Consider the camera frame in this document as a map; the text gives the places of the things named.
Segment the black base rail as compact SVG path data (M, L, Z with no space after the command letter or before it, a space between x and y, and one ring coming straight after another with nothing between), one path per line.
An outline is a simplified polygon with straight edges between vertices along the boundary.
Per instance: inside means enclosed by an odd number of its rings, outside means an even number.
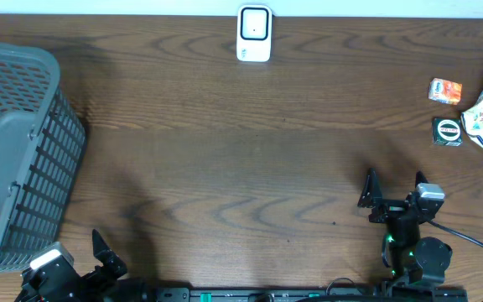
M386 293L377 289L356 288L337 284L331 289L188 289L157 288L156 302L296 302L296 301L448 301L467 302L463 289L436 289L415 292L393 289Z

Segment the orange small box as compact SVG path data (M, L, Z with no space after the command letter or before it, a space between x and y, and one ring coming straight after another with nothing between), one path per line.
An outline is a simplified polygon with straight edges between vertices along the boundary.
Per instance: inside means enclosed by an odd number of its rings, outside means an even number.
M461 92L460 83L433 78L428 89L428 98L444 104L457 105L461 100Z

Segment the green small box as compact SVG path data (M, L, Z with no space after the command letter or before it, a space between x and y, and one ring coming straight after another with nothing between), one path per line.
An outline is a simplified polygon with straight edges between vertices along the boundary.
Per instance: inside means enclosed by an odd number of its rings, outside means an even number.
M460 120L436 117L432 121L432 138L434 145L460 146L463 143Z

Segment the white barcode scanner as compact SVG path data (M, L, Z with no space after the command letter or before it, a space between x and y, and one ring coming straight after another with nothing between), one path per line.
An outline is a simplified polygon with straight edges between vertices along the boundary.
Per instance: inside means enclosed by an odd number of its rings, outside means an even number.
M272 49L273 13L265 5L243 5L238 10L236 57L245 62L267 62Z

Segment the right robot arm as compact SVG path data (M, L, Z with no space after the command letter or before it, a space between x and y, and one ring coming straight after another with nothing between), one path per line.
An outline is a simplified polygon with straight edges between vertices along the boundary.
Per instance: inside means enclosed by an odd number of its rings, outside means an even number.
M386 226L382 255L390 257L384 264L393 270L398 284L433 288L444 282L451 247L435 237L420 235L420 226L435 218L444 198L442 188L428 182L418 171L413 191L402 200L387 199L376 171L367 170L357 206L371 209L369 222Z

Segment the grey plastic mesh basket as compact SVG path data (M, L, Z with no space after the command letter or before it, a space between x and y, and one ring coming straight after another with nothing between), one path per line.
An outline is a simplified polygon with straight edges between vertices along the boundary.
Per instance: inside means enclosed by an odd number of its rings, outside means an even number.
M0 273L55 242L85 150L55 57L0 43Z

